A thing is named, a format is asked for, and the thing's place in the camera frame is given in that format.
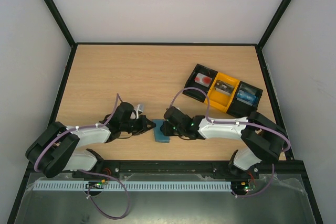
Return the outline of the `teal leather card holder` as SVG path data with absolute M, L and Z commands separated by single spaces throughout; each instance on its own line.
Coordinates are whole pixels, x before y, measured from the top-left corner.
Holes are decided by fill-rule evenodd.
M 162 119 L 154 119 L 153 122 L 156 124 L 156 127 L 153 129 L 154 131 L 154 140 L 157 143 L 169 143 L 170 137 L 165 136 L 161 131 L 161 126 L 163 126 Z

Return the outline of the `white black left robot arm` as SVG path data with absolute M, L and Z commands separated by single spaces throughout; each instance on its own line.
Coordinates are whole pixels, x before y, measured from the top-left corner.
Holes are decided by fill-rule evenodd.
M 105 144 L 119 139 L 123 132 L 138 136 L 156 127 L 142 113 L 142 106 L 127 102 L 115 105 L 111 114 L 93 125 L 65 126 L 53 122 L 27 149 L 25 156 L 37 172 L 53 178 L 64 171 L 95 171 L 103 158 L 91 144 Z

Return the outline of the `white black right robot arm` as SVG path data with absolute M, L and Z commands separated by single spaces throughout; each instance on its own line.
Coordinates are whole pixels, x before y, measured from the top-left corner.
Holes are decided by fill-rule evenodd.
M 216 119 L 207 115 L 190 117 L 172 106 L 164 114 L 160 127 L 164 136 L 178 136 L 184 140 L 225 138 L 245 143 L 246 147 L 235 150 L 228 170 L 236 178 L 261 162 L 275 164 L 280 154 L 291 148 L 283 128 L 258 112 L 236 119 Z

